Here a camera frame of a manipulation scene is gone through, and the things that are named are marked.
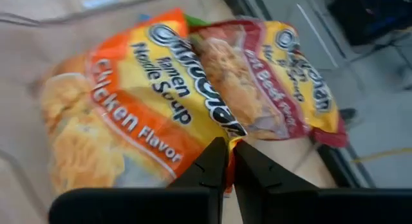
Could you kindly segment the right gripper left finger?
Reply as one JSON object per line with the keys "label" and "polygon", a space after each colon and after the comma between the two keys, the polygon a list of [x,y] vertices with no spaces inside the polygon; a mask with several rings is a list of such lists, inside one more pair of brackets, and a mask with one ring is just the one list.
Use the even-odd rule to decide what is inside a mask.
{"label": "right gripper left finger", "polygon": [[221,224],[228,150],[215,138],[165,188],[89,188],[60,195],[49,224]]}

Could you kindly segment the red beef ramen packet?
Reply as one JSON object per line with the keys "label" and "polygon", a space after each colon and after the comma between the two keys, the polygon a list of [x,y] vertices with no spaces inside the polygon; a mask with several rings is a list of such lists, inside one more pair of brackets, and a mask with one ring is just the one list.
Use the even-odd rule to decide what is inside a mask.
{"label": "red beef ramen packet", "polygon": [[311,136],[332,147],[348,137],[331,90],[289,24],[236,19],[190,28],[208,80],[249,136]]}

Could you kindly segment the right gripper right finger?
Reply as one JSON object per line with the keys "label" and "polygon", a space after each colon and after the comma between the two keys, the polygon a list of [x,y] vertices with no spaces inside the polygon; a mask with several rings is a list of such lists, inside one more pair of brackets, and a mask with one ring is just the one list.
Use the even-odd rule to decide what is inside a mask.
{"label": "right gripper right finger", "polygon": [[322,189],[244,141],[234,156],[244,224],[412,224],[412,189]]}

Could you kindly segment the orange chicken ramen packet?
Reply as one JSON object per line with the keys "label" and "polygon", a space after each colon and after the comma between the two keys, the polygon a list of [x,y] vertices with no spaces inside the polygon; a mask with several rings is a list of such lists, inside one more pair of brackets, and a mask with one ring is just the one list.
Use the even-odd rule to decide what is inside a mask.
{"label": "orange chicken ramen packet", "polygon": [[175,8],[56,65],[39,84],[56,193],[165,187],[217,137],[246,131],[207,79]]}

